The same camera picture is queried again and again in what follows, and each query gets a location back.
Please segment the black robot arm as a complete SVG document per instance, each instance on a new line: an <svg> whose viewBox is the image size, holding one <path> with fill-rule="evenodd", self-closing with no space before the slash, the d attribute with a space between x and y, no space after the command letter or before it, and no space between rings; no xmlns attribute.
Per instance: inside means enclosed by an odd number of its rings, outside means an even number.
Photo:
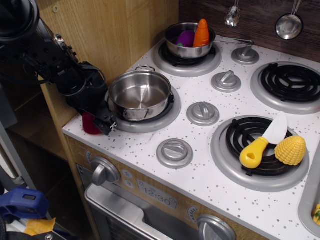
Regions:
<svg viewBox="0 0 320 240"><path fill-rule="evenodd" d="M20 63L35 73L34 80L28 81L2 71L2 79L24 85L55 84L70 107L93 117L93 125L102 134L109 135L117 126L105 100L108 86L104 73L87 61L79 62L72 47L40 18L36 1L0 2L0 61Z"/></svg>

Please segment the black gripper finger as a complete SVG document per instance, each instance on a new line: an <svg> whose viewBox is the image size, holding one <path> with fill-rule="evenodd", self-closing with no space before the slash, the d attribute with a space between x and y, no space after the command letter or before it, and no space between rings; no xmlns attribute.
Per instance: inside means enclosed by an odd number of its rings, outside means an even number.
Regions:
<svg viewBox="0 0 320 240"><path fill-rule="evenodd" d="M98 118L96 118L93 123L95 126L106 136L109 135L109 133L118 126L117 122L112 121L111 123L109 122L104 122Z"/></svg>

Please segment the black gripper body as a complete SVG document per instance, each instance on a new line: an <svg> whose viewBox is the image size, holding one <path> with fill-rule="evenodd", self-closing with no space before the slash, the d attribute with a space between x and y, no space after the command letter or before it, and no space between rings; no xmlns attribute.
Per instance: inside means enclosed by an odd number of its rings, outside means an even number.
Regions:
<svg viewBox="0 0 320 240"><path fill-rule="evenodd" d="M116 117L105 100L108 92L105 74L87 61L79 67L84 85L77 93L66 98L67 104L80 114L87 112L96 117L100 125L116 125Z"/></svg>

